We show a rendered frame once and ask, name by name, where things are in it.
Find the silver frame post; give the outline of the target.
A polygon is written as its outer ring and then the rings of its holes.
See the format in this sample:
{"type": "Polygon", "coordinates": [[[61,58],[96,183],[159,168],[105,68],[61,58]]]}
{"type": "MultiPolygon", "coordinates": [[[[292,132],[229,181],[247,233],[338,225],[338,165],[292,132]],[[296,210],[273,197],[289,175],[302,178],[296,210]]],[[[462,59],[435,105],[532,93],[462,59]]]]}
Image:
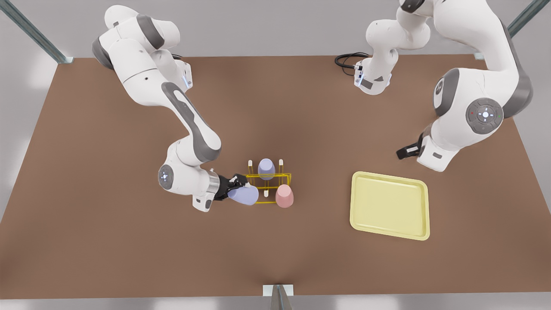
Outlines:
{"type": "Polygon", "coordinates": [[[8,16],[28,37],[58,64],[71,64],[73,57],[65,56],[10,0],[0,0],[0,10],[8,16]]]}
{"type": "Polygon", "coordinates": [[[263,285],[263,296],[270,297],[270,310],[293,310],[289,300],[293,295],[292,284],[263,285]]]}
{"type": "Polygon", "coordinates": [[[486,0],[504,22],[521,59],[551,58],[551,0],[486,0]]]}

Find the pink cup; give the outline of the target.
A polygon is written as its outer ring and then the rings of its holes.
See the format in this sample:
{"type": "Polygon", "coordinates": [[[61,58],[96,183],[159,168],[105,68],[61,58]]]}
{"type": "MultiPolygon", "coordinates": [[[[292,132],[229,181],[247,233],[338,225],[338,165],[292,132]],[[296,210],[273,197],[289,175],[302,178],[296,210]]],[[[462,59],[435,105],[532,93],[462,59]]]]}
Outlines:
{"type": "Polygon", "coordinates": [[[277,192],[275,193],[275,198],[277,205],[281,208],[289,208],[294,202],[293,191],[287,184],[278,186],[277,192]]]}

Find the lavender cup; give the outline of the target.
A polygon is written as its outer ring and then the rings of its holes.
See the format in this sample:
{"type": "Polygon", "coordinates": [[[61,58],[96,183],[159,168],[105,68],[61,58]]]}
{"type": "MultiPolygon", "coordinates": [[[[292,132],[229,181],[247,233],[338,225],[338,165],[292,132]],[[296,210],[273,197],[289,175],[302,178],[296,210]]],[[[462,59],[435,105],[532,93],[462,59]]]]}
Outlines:
{"type": "Polygon", "coordinates": [[[228,198],[243,205],[254,205],[258,201],[259,191],[255,186],[247,185],[242,188],[232,189],[228,192],[228,198]]]}
{"type": "Polygon", "coordinates": [[[273,179],[276,173],[275,165],[269,158],[264,158],[259,162],[257,171],[260,178],[267,181],[273,179]]]}

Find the pale yellow tray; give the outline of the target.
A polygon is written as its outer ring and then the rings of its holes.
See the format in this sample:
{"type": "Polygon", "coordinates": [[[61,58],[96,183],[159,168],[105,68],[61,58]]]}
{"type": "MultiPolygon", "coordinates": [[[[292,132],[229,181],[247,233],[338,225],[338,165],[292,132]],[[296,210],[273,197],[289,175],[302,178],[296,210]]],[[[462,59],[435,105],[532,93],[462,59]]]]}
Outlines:
{"type": "Polygon", "coordinates": [[[417,179],[355,172],[351,181],[350,225],[357,231],[427,240],[427,185],[417,179]]]}

